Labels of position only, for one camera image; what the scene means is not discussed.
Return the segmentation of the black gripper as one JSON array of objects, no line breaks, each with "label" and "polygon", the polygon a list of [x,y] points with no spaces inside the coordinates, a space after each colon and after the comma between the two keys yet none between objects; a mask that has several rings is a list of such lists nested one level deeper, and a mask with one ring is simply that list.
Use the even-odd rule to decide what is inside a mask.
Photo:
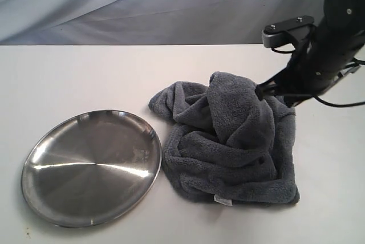
[{"label": "black gripper", "polygon": [[316,69],[310,64],[287,64],[267,84],[255,87],[259,101],[267,96],[283,96],[288,107],[295,107],[317,95]]}]

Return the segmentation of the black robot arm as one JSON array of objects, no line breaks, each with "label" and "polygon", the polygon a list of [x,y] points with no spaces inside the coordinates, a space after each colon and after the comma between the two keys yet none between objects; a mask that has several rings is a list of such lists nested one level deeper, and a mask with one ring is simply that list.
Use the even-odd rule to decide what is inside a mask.
[{"label": "black robot arm", "polygon": [[364,47],[364,0],[324,0],[319,25],[302,15],[265,26],[264,47],[281,53],[294,48],[286,67],[255,88],[257,97],[282,96],[287,107],[314,98],[329,107],[357,107],[363,102],[334,104],[321,99],[333,86],[364,65],[355,55]]}]

